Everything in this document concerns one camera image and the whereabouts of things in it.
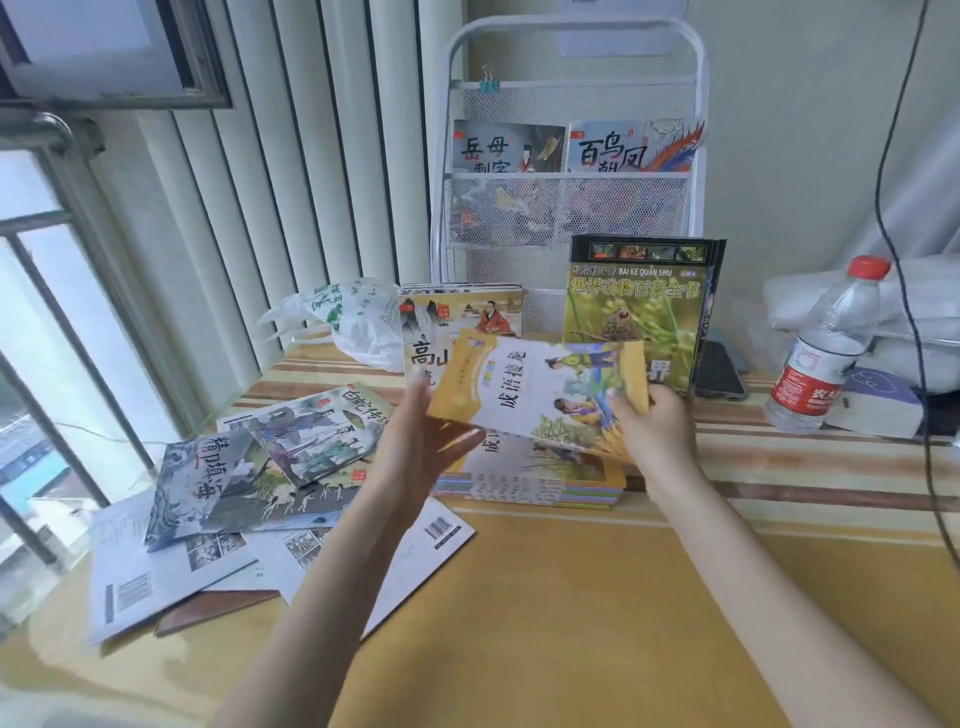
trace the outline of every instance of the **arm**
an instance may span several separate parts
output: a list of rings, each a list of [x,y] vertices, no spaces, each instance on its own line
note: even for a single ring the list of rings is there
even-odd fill
[[[484,438],[477,431],[458,440],[465,428],[428,420],[429,401],[420,377],[384,430],[367,482],[212,726],[329,722],[400,538],[440,473]]]
[[[612,393],[647,493],[794,726],[939,726],[927,707],[783,572],[709,484],[683,400],[650,388],[648,415]]]

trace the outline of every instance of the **smartphone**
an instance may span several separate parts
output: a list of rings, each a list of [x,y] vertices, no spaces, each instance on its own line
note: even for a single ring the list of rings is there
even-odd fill
[[[710,340],[704,342],[704,355],[697,369],[694,391],[697,397],[725,400],[745,400],[750,394],[724,345]]]

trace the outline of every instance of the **wire mesh rack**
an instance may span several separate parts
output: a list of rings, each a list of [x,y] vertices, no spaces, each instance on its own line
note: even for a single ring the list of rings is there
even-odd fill
[[[444,130],[437,140],[431,220],[431,276],[436,282],[509,281],[527,289],[523,327],[560,331],[570,240],[582,233],[699,235],[703,220],[706,149],[689,172],[504,173],[455,172],[450,162],[454,119],[566,127],[585,119],[707,117],[707,58],[703,42],[672,18],[511,15],[465,26],[447,48],[479,33],[603,30],[671,26],[693,46],[696,73],[615,81],[479,83],[444,80]],[[566,153],[562,169],[567,169]]]

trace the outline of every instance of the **plastic water bottle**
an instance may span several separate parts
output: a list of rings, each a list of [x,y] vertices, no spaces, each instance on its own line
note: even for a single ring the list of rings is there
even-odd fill
[[[813,306],[783,373],[767,401],[767,421],[798,435],[820,428],[847,375],[876,334],[880,317],[877,285],[890,263],[858,255],[847,277]]]

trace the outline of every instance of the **right hand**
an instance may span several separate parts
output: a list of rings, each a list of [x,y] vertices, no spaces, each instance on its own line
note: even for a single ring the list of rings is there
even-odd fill
[[[627,451],[647,481],[647,493],[657,500],[672,483],[698,473],[693,418],[684,400],[669,387],[650,385],[650,411],[639,414],[620,392],[607,401],[623,429]]]

